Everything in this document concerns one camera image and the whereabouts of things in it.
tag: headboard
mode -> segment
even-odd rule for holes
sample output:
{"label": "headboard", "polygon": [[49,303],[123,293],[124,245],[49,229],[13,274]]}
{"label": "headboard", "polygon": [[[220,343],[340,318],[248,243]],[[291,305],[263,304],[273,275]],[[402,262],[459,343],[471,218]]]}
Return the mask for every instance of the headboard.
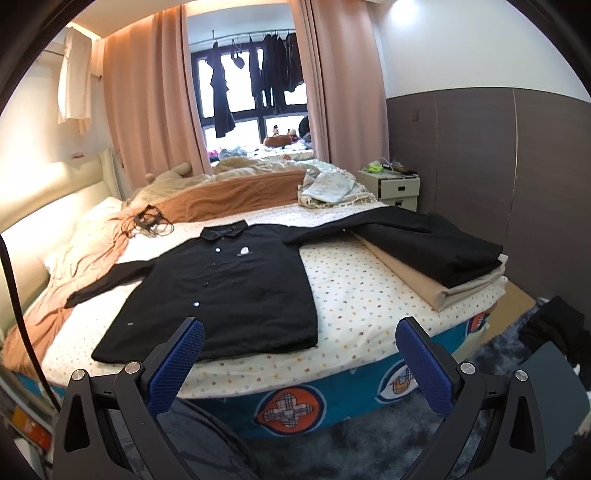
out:
{"label": "headboard", "polygon": [[[10,253],[18,294],[26,309],[46,287],[44,260],[72,238],[78,220],[107,197],[121,199],[109,150],[51,163],[21,182],[2,186],[0,232]],[[0,272],[0,343],[14,324]]]}

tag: blue mattress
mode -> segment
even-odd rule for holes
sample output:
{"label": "blue mattress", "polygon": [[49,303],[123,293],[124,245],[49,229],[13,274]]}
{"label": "blue mattress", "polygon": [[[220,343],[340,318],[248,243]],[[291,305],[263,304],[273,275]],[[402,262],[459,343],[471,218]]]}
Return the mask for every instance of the blue mattress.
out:
{"label": "blue mattress", "polygon": [[[454,352],[489,314],[479,314],[433,340]],[[404,398],[418,388],[400,353],[306,384],[240,397],[190,400],[244,438],[282,437],[327,427]]]}

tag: black wire tangle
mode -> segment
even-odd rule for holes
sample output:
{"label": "black wire tangle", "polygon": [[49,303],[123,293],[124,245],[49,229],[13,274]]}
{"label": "black wire tangle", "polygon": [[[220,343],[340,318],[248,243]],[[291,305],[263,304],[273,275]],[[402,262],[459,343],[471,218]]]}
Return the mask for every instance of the black wire tangle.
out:
{"label": "black wire tangle", "polygon": [[[158,229],[159,225],[164,225],[165,227]],[[170,235],[174,232],[173,223],[163,215],[162,210],[154,205],[148,205],[144,210],[134,215],[133,226],[127,230],[122,227],[122,232],[127,238],[131,238],[136,228],[148,232],[151,236]]]}

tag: pink curtain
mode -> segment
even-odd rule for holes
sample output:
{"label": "pink curtain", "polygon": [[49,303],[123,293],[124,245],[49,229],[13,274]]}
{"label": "pink curtain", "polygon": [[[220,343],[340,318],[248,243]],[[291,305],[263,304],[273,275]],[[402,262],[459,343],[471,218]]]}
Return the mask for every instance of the pink curtain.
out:
{"label": "pink curtain", "polygon": [[314,151],[356,172],[388,158],[384,78],[364,0],[291,0]]}
{"label": "pink curtain", "polygon": [[111,136],[134,188],[184,162],[211,173],[197,114],[184,5],[125,27],[105,41]]}

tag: screw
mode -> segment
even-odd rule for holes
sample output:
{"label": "screw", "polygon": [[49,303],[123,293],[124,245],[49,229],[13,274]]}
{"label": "screw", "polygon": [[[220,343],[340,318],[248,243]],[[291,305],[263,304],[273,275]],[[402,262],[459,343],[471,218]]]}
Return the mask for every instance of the screw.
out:
{"label": "screw", "polygon": [[85,374],[86,374],[86,372],[84,372],[84,370],[79,368],[74,373],[72,373],[72,380],[76,380],[76,381],[81,380],[82,378],[84,378]]}
{"label": "screw", "polygon": [[142,364],[139,362],[129,362],[125,365],[125,372],[129,374],[134,374],[139,372],[139,369],[142,368]]}
{"label": "screw", "polygon": [[462,363],[460,365],[460,369],[466,375],[474,375],[476,373],[476,367],[474,365],[472,365],[471,363],[468,363],[468,362]]}
{"label": "screw", "polygon": [[517,380],[521,382],[527,382],[528,376],[523,370],[518,370],[515,372],[515,376],[517,377]]}

